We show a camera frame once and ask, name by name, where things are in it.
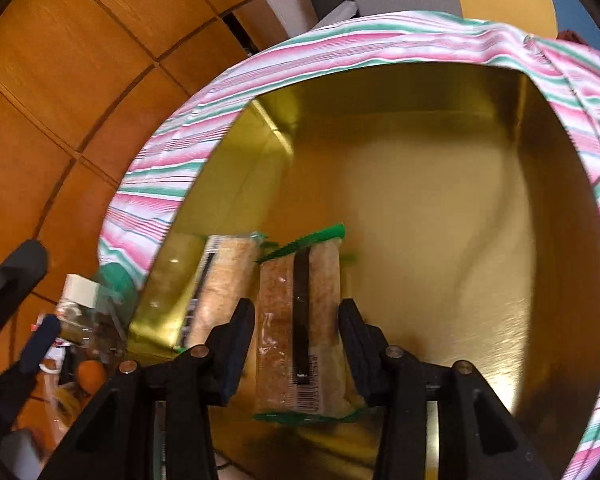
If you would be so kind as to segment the cracker pack green wrapper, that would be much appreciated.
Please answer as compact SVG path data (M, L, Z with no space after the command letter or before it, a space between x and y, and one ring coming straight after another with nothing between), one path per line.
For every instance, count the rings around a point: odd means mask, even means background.
M254 417L283 425L350 419L355 392L338 330L340 245L335 224L259 260Z

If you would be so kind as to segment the wooden wardrobe panels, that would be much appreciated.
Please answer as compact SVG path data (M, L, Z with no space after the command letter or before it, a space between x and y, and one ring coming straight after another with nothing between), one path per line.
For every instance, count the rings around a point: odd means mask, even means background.
M69 273L95 271L107 206L151 133L222 70L286 38L266 0L12 0L0 16L0 262L50 270L0 333L0 373Z

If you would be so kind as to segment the gold metal tin box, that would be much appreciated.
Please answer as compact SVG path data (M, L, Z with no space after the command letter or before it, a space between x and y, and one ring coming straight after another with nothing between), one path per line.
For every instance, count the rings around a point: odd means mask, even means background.
M473 362L554 478L600 391L600 215L526 74L359 68L240 104L148 275L130 326L169 359L211 235L285 245L342 224L342 292L419 359Z

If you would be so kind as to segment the striped pink green bedsheet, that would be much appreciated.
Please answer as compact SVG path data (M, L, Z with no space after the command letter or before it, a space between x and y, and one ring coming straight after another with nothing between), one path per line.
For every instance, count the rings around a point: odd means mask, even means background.
M120 264L143 293L178 210L240 104L297 82L406 63L483 65L526 74L565 127L600 215L600 51L509 24L402 11L311 30L234 65L194 94L125 171L100 231L100 265ZM598 477L600 391L577 451L557 479Z

